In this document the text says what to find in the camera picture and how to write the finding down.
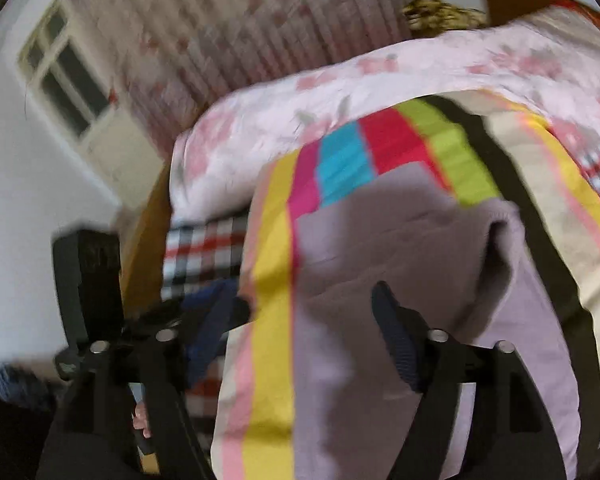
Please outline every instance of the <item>black stripe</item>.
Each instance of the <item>black stripe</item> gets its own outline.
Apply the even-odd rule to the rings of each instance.
[[[449,121],[462,126],[469,145],[487,166],[503,198],[516,203],[520,210],[526,244],[560,320],[578,382],[578,472],[584,472],[600,444],[600,365],[591,314],[580,304],[578,286],[546,232],[515,165],[487,133],[482,116],[469,114],[455,102],[440,96],[427,96],[422,100],[437,108]]]

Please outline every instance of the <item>curtain fold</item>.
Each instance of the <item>curtain fold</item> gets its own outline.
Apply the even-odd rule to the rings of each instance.
[[[233,90],[410,37],[409,0],[70,1],[164,156]]]

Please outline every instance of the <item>blue fabric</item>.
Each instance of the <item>blue fabric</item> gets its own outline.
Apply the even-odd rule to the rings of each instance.
[[[206,316],[195,343],[185,348],[187,359],[187,383],[190,387],[202,380],[222,346],[222,336],[229,325],[234,309],[234,299],[238,294],[238,281],[218,280],[187,294],[180,304],[183,310],[202,308],[213,301],[213,307]]]
[[[345,124],[320,142],[317,168],[322,206],[346,197],[374,179],[366,143],[357,123]]]

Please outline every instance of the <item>window pane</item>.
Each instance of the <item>window pane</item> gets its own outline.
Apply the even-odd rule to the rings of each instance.
[[[46,24],[46,33],[49,36],[49,41],[53,42],[58,37],[62,29],[66,25],[66,20],[59,10],[56,10],[51,16],[51,19]]]
[[[33,70],[38,68],[40,61],[45,57],[45,53],[42,51],[38,40],[34,41],[29,51],[27,52],[27,62]]]
[[[107,108],[109,102],[78,58],[71,43],[67,43],[67,46],[58,56],[58,64],[62,67],[64,74],[69,78],[74,88],[80,93],[84,102],[87,103],[89,110],[92,111],[94,116],[98,117]]]
[[[42,79],[42,89],[54,107],[62,115],[68,126],[74,131],[75,136],[80,138],[89,127],[89,123],[75,107],[69,96],[64,92],[56,77],[48,72]]]

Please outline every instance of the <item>purple garment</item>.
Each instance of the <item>purple garment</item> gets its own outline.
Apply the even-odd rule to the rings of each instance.
[[[420,164],[407,164],[302,216],[297,228],[296,478],[386,480],[413,420],[420,396],[399,379],[371,313],[378,280],[461,342],[516,345],[574,478],[576,381],[513,204],[461,208]],[[459,471],[474,392],[462,389],[442,478]]]

